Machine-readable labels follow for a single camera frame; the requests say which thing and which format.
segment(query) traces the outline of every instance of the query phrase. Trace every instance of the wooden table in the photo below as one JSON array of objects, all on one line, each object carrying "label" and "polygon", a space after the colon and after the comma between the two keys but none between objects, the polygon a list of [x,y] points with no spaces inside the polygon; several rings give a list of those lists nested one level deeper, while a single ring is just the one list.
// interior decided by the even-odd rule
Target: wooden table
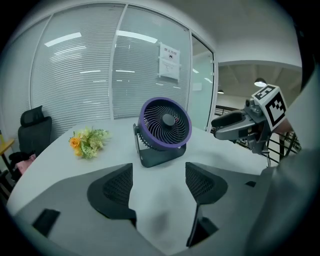
[{"label": "wooden table", "polygon": [[13,170],[10,167],[10,164],[5,156],[5,152],[7,151],[8,148],[11,147],[11,145],[15,142],[15,140],[13,138],[9,139],[8,141],[6,141],[5,143],[0,144],[0,154],[1,157],[6,165],[6,167],[8,168],[8,171],[12,174]]}]

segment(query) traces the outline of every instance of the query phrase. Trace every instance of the black mount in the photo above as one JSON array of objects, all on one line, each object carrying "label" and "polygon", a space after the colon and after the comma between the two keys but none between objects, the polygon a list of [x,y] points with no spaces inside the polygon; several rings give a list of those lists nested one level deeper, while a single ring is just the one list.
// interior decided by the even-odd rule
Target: black mount
[{"label": "black mount", "polygon": [[170,160],[181,157],[187,149],[187,144],[184,144],[180,148],[173,148],[167,151],[158,151],[153,148],[140,149],[139,146],[139,127],[136,124],[133,124],[133,133],[135,139],[135,148],[139,155],[141,164],[144,167],[154,167]]}]

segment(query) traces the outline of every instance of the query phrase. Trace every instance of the posted sign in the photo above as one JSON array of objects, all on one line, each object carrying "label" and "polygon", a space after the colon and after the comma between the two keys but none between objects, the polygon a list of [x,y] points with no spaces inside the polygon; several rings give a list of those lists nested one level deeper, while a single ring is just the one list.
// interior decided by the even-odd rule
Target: posted sign
[{"label": "posted sign", "polygon": [[159,77],[168,77],[179,80],[180,51],[160,43]]}]

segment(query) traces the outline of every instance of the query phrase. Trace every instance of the fan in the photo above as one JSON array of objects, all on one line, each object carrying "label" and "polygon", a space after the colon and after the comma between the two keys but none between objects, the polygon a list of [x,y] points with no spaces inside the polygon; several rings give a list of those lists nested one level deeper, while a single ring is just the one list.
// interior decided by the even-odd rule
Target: fan
[{"label": "fan", "polygon": [[[192,131],[187,112],[165,97],[149,99],[133,125],[135,147],[144,167],[153,167],[181,157]],[[139,139],[148,147],[140,149]]]}]

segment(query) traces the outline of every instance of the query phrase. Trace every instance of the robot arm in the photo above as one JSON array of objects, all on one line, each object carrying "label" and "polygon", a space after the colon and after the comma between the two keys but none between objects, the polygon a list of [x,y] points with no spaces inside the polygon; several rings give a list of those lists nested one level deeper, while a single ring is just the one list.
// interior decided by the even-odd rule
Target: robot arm
[{"label": "robot arm", "polygon": [[244,109],[212,120],[213,135],[219,140],[247,139],[255,154],[267,153],[266,142],[285,119],[287,105],[278,86],[268,84],[247,99]]}]

